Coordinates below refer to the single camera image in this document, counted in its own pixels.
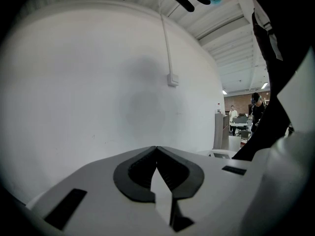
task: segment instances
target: brick wall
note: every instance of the brick wall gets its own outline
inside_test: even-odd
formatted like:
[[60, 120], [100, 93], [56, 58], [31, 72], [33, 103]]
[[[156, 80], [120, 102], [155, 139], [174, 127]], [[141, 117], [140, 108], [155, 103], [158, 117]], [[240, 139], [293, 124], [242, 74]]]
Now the brick wall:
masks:
[[[259, 92], [259, 95], [262, 101], [264, 98], [266, 98], [266, 100], [270, 99], [270, 91]], [[248, 114], [248, 105], [251, 103], [251, 98], [252, 93], [224, 97], [225, 111], [230, 111], [231, 105], [233, 105], [237, 113]]]

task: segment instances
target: person in white shirt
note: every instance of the person in white shirt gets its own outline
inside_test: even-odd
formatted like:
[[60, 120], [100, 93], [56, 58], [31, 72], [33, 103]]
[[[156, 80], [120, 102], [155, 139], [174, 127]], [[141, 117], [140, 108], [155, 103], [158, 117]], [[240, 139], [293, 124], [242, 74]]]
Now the person in white shirt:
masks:
[[[232, 105], [231, 106], [231, 110], [230, 110], [230, 122], [233, 121], [233, 118], [237, 117], [238, 114], [237, 114], [237, 111], [234, 109], [234, 106]], [[233, 136], [235, 136], [235, 130], [236, 130], [236, 127], [232, 127], [230, 126], [230, 132], [233, 132]]]

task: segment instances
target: wall switch box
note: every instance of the wall switch box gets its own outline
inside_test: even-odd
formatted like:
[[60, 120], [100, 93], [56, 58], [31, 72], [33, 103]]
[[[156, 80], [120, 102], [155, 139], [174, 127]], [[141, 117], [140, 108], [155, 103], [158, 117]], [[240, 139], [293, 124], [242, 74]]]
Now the wall switch box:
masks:
[[167, 75], [167, 83], [171, 87], [177, 87], [179, 85], [178, 75], [172, 74], [171, 76], [171, 74], [169, 73]]

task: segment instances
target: white cable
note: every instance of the white cable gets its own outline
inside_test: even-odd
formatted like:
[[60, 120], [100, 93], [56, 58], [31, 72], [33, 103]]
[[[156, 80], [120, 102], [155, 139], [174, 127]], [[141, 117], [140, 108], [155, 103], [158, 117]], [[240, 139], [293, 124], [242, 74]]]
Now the white cable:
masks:
[[167, 32], [166, 32], [166, 29], [165, 29], [165, 22], [164, 22], [164, 19], [163, 19], [163, 15], [162, 15], [162, 13], [161, 13], [161, 0], [158, 0], [158, 11], [159, 11], [159, 14], [160, 14], [160, 16], [161, 16], [162, 25], [163, 25], [163, 31], [164, 31], [164, 36], [165, 36], [166, 49], [167, 49], [167, 56], [168, 56], [169, 73], [170, 73], [170, 75], [171, 75], [171, 80], [173, 80], [172, 59], [171, 59], [171, 53], [170, 53], [170, 50], [169, 50]]

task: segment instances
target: person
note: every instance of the person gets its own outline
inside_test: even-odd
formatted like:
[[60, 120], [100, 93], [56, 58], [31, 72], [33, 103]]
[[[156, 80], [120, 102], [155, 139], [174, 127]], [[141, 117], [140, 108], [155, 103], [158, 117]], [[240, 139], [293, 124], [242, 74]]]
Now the person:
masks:
[[[233, 118], [237, 117], [237, 111], [234, 109], [234, 106], [231, 106], [231, 110], [230, 110], [230, 123], [233, 122]], [[232, 132], [232, 135], [235, 136], [235, 130], [236, 130], [236, 126], [230, 126], [230, 132]]]
[[261, 96], [257, 92], [252, 94], [252, 100], [255, 103], [255, 105], [253, 105], [253, 107], [252, 107], [252, 128], [251, 128], [251, 132], [252, 132], [252, 135], [253, 135], [255, 130], [257, 129], [256, 124], [259, 122], [262, 114], [265, 111], [265, 106], [264, 106], [264, 104], [261, 101]]
[[[277, 95], [288, 83], [314, 41], [313, 0], [253, 0], [253, 32], [269, 74], [271, 97], [255, 135], [233, 159], [251, 161], [285, 134], [289, 118]], [[277, 128], [270, 129], [273, 123]]]

